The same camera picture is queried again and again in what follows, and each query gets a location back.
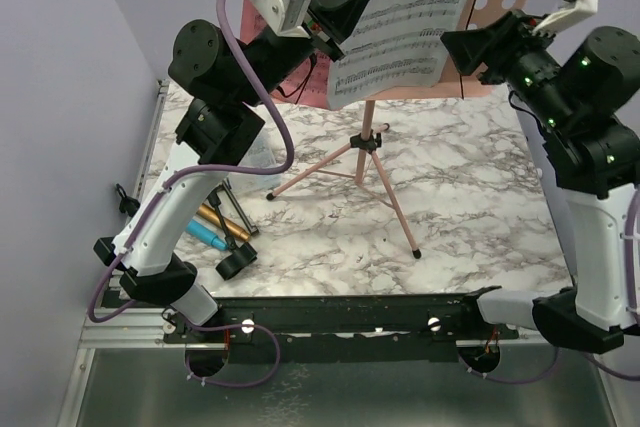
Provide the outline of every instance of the marble floor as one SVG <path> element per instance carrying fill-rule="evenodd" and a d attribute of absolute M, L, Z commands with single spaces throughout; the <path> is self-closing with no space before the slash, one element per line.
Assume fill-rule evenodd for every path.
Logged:
<path fill-rule="evenodd" d="M 147 189 L 166 160 L 191 98 L 171 85 Z M 223 282 L 225 254 L 184 234 L 176 253 L 217 296 L 456 292 L 502 285 L 557 290 L 570 283 L 553 223 L 506 89 L 478 99 L 380 101 L 388 122 L 380 158 L 422 250 L 415 260 L 394 212 L 345 178 L 314 174 L 272 202 L 240 203 L 260 228 L 258 260 Z M 296 145 L 292 178 L 360 130 L 363 103 L 340 112 L 281 104 Z M 258 108 L 263 118 L 266 109 Z M 265 127 L 276 159 L 279 134 Z M 331 170 L 353 173 L 357 152 Z M 365 186 L 384 194 L 375 169 Z"/>

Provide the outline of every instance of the white sheet music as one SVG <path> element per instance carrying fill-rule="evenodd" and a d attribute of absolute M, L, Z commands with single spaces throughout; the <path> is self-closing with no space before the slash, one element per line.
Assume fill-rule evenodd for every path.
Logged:
<path fill-rule="evenodd" d="M 455 30 L 466 1 L 371 0 L 341 45 L 347 55 L 329 69 L 330 108 L 438 82 L 448 55 L 440 34 Z"/>

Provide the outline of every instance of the hole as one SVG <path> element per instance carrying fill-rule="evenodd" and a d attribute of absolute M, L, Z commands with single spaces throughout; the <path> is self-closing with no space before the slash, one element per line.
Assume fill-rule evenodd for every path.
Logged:
<path fill-rule="evenodd" d="M 516 3 L 516 0 L 502 0 L 502 8 L 507 10 L 513 7 Z"/>
<path fill-rule="evenodd" d="M 473 4 L 473 8 L 476 10 L 482 10 L 487 6 L 487 2 L 489 2 L 489 0 L 476 0 L 476 3 Z"/>
<path fill-rule="evenodd" d="M 251 326 L 251 325 L 256 325 L 256 324 L 255 324 L 255 322 L 254 322 L 253 320 L 251 320 L 251 319 L 245 319 L 245 320 L 243 320 L 243 321 L 242 321 L 242 325 L 250 325 L 250 326 Z M 253 327 L 243 327 L 243 328 L 242 328 L 242 331 L 243 331 L 245 334 L 250 334 L 251 332 L 253 332 Z"/>
<path fill-rule="evenodd" d="M 437 332 L 442 328 L 442 325 L 440 325 L 440 319 L 437 317 L 431 317 L 427 321 L 427 325 L 429 326 L 429 330 L 431 330 L 431 332 Z"/>

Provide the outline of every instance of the pink music stand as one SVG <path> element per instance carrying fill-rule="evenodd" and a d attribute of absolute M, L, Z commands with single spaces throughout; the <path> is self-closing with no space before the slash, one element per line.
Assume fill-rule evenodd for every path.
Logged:
<path fill-rule="evenodd" d="M 467 3 L 462 10 L 462 14 L 460 15 L 460 21 L 458 23 L 457 30 L 463 30 L 467 28 L 467 19 L 469 19 L 469 28 L 478 28 L 488 25 L 499 18 L 506 10 L 513 8 L 522 8 L 526 0 L 486 0 L 486 3 L 483 0 L 482 3 L 485 5 L 481 9 L 475 9 L 473 1 L 474 0 L 467 0 Z M 484 95 L 488 95 L 491 90 L 491 86 L 481 85 L 476 79 L 475 74 L 470 77 L 460 78 L 455 66 L 453 65 L 453 61 L 451 60 L 451 58 L 449 58 L 447 59 L 447 62 L 443 69 L 440 81 L 436 85 L 432 87 L 397 87 L 386 90 L 384 92 L 380 92 L 367 99 L 365 101 L 364 118 L 362 121 L 362 130 L 360 132 L 360 135 L 352 137 L 348 144 L 342 146 L 340 149 L 328 155 L 314 166 L 308 168 L 284 185 L 275 189 L 272 193 L 267 195 L 267 199 L 275 199 L 278 195 L 282 194 L 282 192 L 290 189 L 302 179 L 315 172 L 351 178 L 354 180 L 357 187 L 364 190 L 384 205 L 391 207 L 395 211 L 396 216 L 400 221 L 400 225 L 402 226 L 402 230 L 404 231 L 407 240 L 409 241 L 413 256 L 416 259 L 419 259 L 422 254 L 420 252 L 420 248 L 418 247 L 418 243 L 411 233 L 407 218 L 402 213 L 402 209 L 400 208 L 398 199 L 393 192 L 393 188 L 389 181 L 389 176 L 384 170 L 382 162 L 380 162 L 380 158 L 375 151 L 375 144 L 371 144 L 369 142 L 370 139 L 372 139 L 372 135 L 377 136 L 378 134 L 381 134 L 382 132 L 389 129 L 389 124 L 384 124 L 374 130 L 371 129 L 371 126 L 373 125 L 373 115 L 375 111 L 376 100 L 482 97 Z M 325 166 L 327 166 L 352 148 L 360 149 L 360 151 L 358 152 L 358 161 L 356 164 L 355 175 L 323 170 Z M 382 180 L 387 195 L 389 196 L 390 203 L 374 192 L 371 192 L 368 189 L 364 188 L 362 185 L 364 176 L 366 174 L 365 161 L 367 155 L 371 157 L 371 160 L 375 165 L 378 174 L 380 175 L 380 179 Z"/>

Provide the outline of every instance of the blue tube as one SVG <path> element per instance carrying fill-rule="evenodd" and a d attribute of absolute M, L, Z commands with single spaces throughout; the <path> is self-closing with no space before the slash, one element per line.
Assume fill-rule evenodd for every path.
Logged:
<path fill-rule="evenodd" d="M 218 250 L 227 250 L 227 244 L 224 240 L 195 220 L 192 220 L 189 222 L 189 225 L 187 225 L 187 233 Z"/>

